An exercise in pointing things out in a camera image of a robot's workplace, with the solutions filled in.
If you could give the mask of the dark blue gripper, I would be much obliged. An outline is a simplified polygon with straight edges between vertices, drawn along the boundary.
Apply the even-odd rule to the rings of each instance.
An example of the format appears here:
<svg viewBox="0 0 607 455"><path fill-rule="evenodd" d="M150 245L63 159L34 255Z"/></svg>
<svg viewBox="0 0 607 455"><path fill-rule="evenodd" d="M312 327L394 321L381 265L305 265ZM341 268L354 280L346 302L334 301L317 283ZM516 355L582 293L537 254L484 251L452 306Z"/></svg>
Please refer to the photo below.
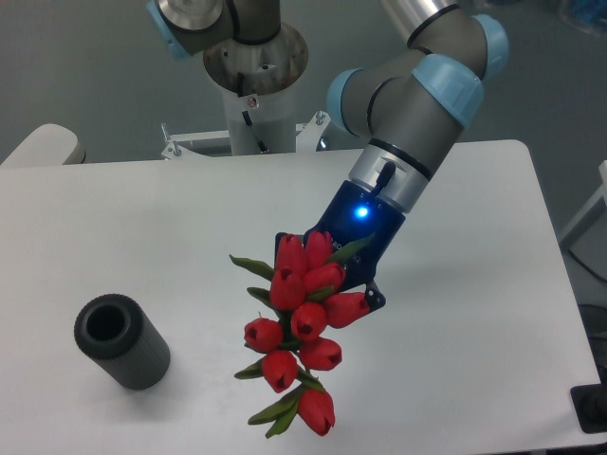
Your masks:
<svg viewBox="0 0 607 455"><path fill-rule="evenodd" d="M303 239L307 242L312 231L328 231L337 251L351 242L372 236L370 244L346 262L345 280L340 291L365 284L364 297L369 312L373 313L386 304L385 296L373 281L377 264L404 221L405 215L399 210L355 183L344 181L319 222L305 233ZM286 232L276 235L276 260L288 253L292 238L293 235Z"/></svg>

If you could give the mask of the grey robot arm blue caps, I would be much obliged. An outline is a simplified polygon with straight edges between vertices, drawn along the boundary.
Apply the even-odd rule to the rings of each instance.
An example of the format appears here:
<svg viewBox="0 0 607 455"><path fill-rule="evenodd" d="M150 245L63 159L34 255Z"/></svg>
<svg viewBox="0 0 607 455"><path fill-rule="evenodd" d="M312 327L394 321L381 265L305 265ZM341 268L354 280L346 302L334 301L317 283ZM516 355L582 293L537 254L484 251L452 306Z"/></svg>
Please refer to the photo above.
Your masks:
<svg viewBox="0 0 607 455"><path fill-rule="evenodd" d="M298 259L303 245L345 270L344 289L363 286L372 309L384 305L377 263L506 66L501 24L469 16L454 1L387 1L406 51L374 69L340 73L325 115L366 139L356 164L320 221L289 239L279 233L275 264ZM151 1L148 13L176 58L201 55L222 93L235 155L298 148L291 88L308 49L281 18L276 1Z"/></svg>

